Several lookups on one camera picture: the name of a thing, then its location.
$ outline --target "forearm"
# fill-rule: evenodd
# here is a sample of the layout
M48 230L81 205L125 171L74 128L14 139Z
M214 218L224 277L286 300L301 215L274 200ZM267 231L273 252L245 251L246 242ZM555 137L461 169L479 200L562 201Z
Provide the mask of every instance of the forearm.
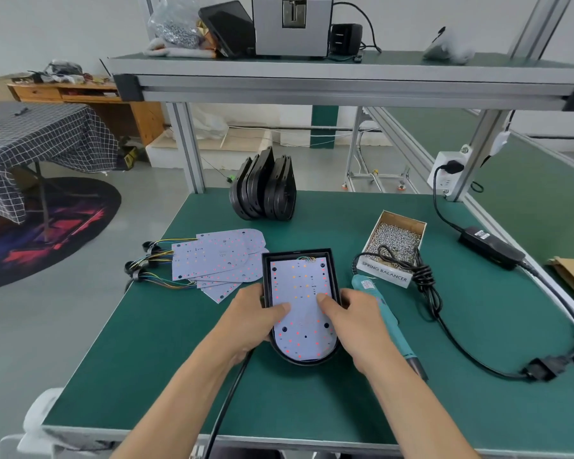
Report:
M479 457L397 350L366 375L406 459Z
M188 457L229 370L230 356L207 337L111 458Z

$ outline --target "hand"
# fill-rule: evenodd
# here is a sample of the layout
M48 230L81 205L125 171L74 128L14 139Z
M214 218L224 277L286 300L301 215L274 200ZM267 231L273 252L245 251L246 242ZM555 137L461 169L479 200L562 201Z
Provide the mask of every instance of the hand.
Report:
M317 303L334 324L357 370L368 375L379 361L399 353L387 332L376 298L348 288L343 288L340 294L344 308L326 294L318 294Z
M263 291L260 283L240 289L209 333L225 348L233 365L267 339L274 324L291 310L289 303L262 308L260 297Z

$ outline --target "wooden desk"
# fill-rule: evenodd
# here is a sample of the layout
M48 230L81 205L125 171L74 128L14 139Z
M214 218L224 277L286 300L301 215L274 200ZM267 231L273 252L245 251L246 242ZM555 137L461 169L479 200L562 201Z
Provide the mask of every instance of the wooden desk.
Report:
M8 88L17 101L85 103L94 109L116 137L139 136L145 146L164 131L164 116L160 103L124 102L112 83L8 84Z

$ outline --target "green workbench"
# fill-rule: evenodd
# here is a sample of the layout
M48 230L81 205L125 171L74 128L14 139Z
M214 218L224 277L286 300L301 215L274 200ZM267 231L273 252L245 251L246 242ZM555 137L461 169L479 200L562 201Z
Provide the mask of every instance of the green workbench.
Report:
M300 192L291 222L246 222L232 211L227 190L208 189L188 198L166 234L191 237L248 227L263 231L270 251L330 247L338 282L345 287L352 258L383 209L428 223L422 255L443 296L444 319L474 355L511 371L533 357L572 347L574 327L543 290L524 273L500 269L459 245L429 196ZM462 204L442 202L441 209L459 224L475 223ZM493 378L423 318L414 286L377 284L427 370L430 387L475 448L574 453L574 367L548 384ZM48 414L46 430L102 439L133 428L229 301L215 304L199 290L132 285ZM203 434L210 432L234 376L232 371ZM366 380L344 351L319 367L297 367L266 343L253 355L219 440L310 450L395 448L396 443Z
M459 151L478 122L464 109L386 109L432 158ZM484 193L469 193L537 262L574 258L574 168L511 135L476 181Z

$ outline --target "green esd mat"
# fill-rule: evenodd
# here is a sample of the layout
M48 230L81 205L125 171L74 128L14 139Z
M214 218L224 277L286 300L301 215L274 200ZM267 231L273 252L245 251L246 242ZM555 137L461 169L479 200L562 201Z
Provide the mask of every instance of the green esd mat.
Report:
M435 158L470 142L478 117L462 109L387 110ZM574 168L511 136L485 163L470 193L538 262L574 258Z

